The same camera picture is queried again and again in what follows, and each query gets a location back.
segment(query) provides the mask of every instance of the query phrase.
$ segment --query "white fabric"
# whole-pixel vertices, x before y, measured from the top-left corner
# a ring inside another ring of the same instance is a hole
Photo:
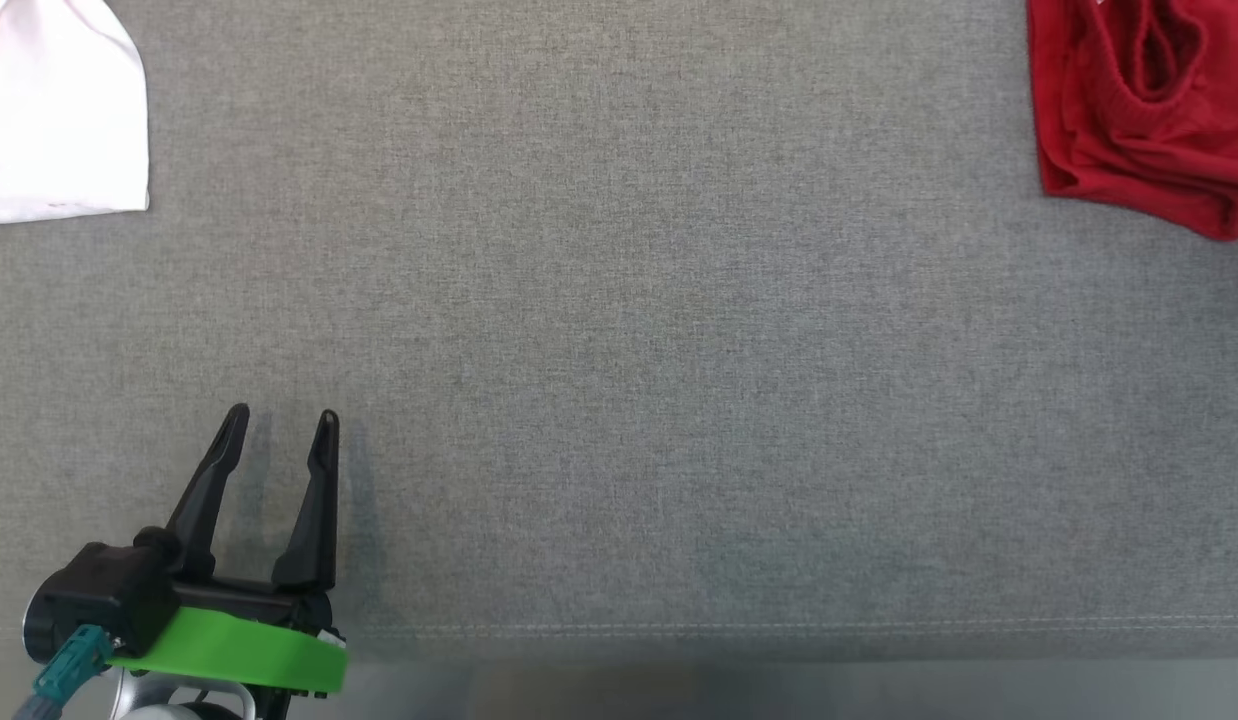
[[[149,208],[144,64],[103,0],[0,0],[0,223]]]

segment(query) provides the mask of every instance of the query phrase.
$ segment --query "gray fabric surface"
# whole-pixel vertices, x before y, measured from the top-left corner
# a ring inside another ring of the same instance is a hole
[[[1238,244],[1040,195],[1020,2],[116,0],[152,210],[0,226],[0,646],[343,414],[374,656],[1238,653]]]

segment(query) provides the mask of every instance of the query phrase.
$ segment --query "cable connector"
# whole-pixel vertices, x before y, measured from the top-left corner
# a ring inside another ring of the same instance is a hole
[[[58,719],[80,685],[106,669],[111,652],[111,637],[102,626],[82,625],[33,680],[33,696],[15,720]]]

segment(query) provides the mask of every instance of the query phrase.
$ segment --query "folded red fabric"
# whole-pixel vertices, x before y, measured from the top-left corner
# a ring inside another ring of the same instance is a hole
[[[1238,238],[1238,1],[1029,0],[1049,195]]]

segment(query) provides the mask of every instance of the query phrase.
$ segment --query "red shirt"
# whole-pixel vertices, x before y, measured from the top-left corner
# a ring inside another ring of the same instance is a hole
[[[1238,0],[1029,0],[1049,195],[1238,238]]]

